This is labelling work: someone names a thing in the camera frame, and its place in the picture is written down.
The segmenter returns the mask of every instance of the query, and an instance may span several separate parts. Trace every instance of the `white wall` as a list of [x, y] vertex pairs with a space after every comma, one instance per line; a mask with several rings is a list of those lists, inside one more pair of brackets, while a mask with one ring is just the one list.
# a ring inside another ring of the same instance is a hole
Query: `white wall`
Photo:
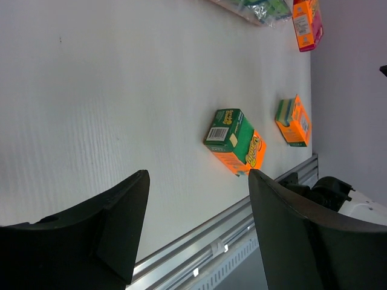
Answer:
[[387, 2], [321, 0], [312, 61], [313, 150], [332, 175], [387, 204]]

